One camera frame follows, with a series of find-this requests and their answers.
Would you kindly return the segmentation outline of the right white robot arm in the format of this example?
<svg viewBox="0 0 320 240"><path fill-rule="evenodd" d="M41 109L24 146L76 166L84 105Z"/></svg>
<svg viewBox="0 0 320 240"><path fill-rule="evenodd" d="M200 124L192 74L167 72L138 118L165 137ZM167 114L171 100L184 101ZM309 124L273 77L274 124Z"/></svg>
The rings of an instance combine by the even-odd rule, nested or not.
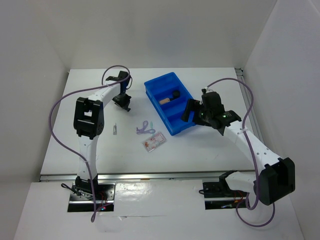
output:
<svg viewBox="0 0 320 240"><path fill-rule="evenodd" d="M269 150L243 123L233 110L226 111L217 92L205 92L201 100L189 99L181 119L211 127L228 138L253 163L255 173L230 170L219 177L218 190L223 196L234 191L255 193L269 206L295 190L295 164Z"/></svg>

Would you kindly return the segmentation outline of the beige foundation bottle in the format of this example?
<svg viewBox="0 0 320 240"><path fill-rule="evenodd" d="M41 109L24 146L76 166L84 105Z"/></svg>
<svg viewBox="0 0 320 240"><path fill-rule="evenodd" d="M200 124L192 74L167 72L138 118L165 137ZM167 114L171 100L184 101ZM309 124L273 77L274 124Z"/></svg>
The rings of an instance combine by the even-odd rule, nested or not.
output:
<svg viewBox="0 0 320 240"><path fill-rule="evenodd" d="M159 101L159 104L160 105L164 105L164 104L167 104L167 103L169 103L169 102L171 102L173 100L174 100L173 98L164 98L164 99Z"/></svg>

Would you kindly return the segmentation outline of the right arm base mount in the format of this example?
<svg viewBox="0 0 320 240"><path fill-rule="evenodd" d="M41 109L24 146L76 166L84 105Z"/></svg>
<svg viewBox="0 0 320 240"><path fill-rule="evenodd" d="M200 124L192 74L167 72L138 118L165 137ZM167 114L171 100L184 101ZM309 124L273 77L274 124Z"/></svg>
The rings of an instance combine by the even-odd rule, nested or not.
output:
<svg viewBox="0 0 320 240"><path fill-rule="evenodd" d="M235 209L239 203L239 208L246 207L246 192L228 190L220 182L203 182L198 193L204 197L206 210Z"/></svg>

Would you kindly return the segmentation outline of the clear packet of samples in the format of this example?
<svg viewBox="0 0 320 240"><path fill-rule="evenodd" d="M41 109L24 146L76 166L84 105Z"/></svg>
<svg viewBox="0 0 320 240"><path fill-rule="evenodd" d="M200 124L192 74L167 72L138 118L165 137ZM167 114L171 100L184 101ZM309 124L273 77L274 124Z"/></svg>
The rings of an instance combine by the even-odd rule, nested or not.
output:
<svg viewBox="0 0 320 240"><path fill-rule="evenodd" d="M167 141L165 136L161 132L155 133L153 136L149 137L147 140L142 142L143 147L145 150L150 153L162 144Z"/></svg>

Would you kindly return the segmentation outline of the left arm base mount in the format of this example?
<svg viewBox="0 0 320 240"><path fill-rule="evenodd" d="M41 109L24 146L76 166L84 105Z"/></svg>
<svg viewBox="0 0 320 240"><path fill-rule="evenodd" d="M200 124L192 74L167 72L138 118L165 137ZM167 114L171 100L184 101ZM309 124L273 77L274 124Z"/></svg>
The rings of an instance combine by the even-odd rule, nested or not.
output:
<svg viewBox="0 0 320 240"><path fill-rule="evenodd" d="M93 195L83 190L77 190L74 184L65 183L61 187L70 191L68 209L69 213L92 212L94 210ZM96 208L99 212L113 212L116 184L102 184L95 194Z"/></svg>

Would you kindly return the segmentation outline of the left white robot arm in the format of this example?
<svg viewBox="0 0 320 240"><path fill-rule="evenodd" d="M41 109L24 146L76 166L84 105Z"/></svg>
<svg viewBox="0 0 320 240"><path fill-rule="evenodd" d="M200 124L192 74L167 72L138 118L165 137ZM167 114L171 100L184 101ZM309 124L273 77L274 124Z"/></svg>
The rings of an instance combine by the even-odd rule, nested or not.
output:
<svg viewBox="0 0 320 240"><path fill-rule="evenodd" d="M88 200L99 193L98 173L96 168L98 138L105 127L104 107L113 101L118 107L129 112L131 96L126 90L132 79L127 71L120 71L118 76L106 78L106 85L89 97L79 97L75 104L73 127L79 139L80 159L79 171L75 179L75 187Z"/></svg>

